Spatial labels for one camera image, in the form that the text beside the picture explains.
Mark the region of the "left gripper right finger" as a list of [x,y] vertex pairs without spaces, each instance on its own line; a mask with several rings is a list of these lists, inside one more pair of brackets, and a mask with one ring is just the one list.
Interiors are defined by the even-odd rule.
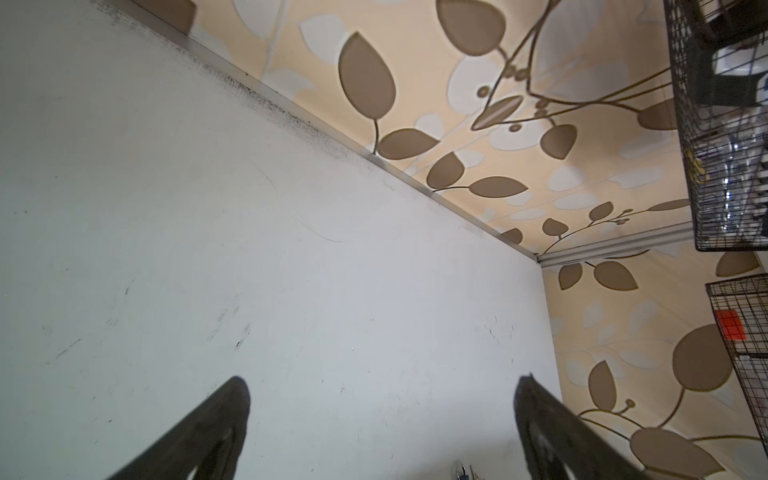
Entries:
[[533,479],[644,479],[533,376],[519,379],[514,412]]

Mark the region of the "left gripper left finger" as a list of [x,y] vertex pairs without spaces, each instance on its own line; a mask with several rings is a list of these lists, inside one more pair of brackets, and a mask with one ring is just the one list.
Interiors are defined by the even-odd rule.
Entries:
[[222,384],[114,479],[232,479],[247,435],[245,380]]

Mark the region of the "blue padlock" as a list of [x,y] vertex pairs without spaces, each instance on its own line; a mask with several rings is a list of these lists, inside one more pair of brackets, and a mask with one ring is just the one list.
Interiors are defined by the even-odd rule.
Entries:
[[459,463],[455,469],[454,477],[456,480],[479,480],[480,477],[474,472],[471,465]]

